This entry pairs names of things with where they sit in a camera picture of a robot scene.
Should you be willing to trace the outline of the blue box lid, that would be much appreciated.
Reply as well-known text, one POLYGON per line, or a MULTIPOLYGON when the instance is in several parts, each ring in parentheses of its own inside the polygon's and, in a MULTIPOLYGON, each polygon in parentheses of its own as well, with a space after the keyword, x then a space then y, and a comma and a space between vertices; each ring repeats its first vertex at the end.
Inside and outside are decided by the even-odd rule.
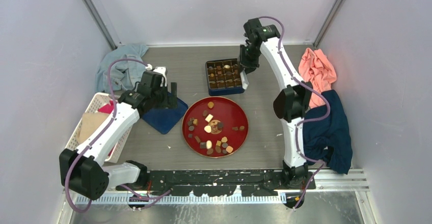
POLYGON ((185 115, 188 105, 177 99, 176 108, 153 108, 145 113, 141 119, 161 134, 167 134, 185 115))

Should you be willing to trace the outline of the white rectangular chocolate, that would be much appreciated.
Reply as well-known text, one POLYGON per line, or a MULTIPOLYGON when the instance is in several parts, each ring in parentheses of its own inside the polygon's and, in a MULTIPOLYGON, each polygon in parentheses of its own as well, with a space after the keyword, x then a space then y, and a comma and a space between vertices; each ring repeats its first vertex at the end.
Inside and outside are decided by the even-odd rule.
POLYGON ((207 117, 205 118, 206 122, 211 122, 211 120, 213 119, 213 115, 212 114, 208 114, 207 117))

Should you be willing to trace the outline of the metal tongs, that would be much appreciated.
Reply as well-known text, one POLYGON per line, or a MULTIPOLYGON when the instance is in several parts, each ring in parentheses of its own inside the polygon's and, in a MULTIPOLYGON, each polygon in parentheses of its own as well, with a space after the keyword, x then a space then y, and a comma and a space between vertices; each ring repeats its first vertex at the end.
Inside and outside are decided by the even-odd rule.
POLYGON ((242 88, 246 90, 249 86, 249 81, 244 70, 240 73, 240 79, 242 88))

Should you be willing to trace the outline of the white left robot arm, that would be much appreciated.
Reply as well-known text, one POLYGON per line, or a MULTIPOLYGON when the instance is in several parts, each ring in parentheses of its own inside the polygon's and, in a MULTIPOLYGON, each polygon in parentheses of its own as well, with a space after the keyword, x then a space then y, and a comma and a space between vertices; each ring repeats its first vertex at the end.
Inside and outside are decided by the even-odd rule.
POLYGON ((156 67, 145 71, 136 89, 121 94, 109 117, 76 149, 64 149, 59 156, 61 183, 91 200, 100 198, 107 189, 122 184, 137 190, 149 182, 147 167, 133 160, 104 166, 115 144, 145 113, 153 108, 176 108, 177 84, 168 92, 167 70, 156 67))

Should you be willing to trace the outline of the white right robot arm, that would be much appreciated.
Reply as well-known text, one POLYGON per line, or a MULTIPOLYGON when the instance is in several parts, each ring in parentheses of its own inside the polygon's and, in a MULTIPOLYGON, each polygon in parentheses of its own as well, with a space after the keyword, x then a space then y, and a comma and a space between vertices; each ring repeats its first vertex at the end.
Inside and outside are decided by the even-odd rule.
POLYGON ((282 44, 284 31, 279 31, 273 24, 262 25, 260 18, 249 19, 244 24, 244 31, 246 42, 240 46, 237 59, 240 77, 246 88, 247 74, 259 67, 259 58, 264 56, 277 79, 280 93, 273 101, 273 110, 283 127, 282 179, 286 187, 294 189, 308 175, 300 121, 309 107, 312 85, 304 82, 290 61, 282 44))

